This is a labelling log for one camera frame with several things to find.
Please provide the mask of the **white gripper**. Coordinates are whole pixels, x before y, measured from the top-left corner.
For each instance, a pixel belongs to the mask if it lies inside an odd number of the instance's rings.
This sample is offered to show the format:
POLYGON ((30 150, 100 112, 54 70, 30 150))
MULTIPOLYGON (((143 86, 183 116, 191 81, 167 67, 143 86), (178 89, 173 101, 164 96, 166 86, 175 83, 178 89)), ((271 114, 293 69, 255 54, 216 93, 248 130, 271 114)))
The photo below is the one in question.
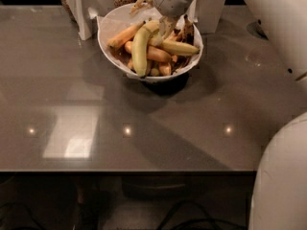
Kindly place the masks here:
POLYGON ((136 0, 130 9, 130 15, 136 15, 142 9, 154 6, 163 16, 159 19, 159 32, 155 45, 160 45, 165 39, 174 39, 179 16, 189 9, 193 0, 136 0))

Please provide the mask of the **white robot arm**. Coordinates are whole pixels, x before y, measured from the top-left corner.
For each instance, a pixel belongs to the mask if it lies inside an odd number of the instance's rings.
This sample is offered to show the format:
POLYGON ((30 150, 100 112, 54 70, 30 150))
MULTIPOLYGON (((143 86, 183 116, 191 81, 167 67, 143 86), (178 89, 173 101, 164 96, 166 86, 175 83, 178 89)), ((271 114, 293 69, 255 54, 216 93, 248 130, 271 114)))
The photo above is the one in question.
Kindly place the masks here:
POLYGON ((201 0, 207 56, 148 85, 135 170, 255 173, 248 230, 307 230, 306 0, 201 0))

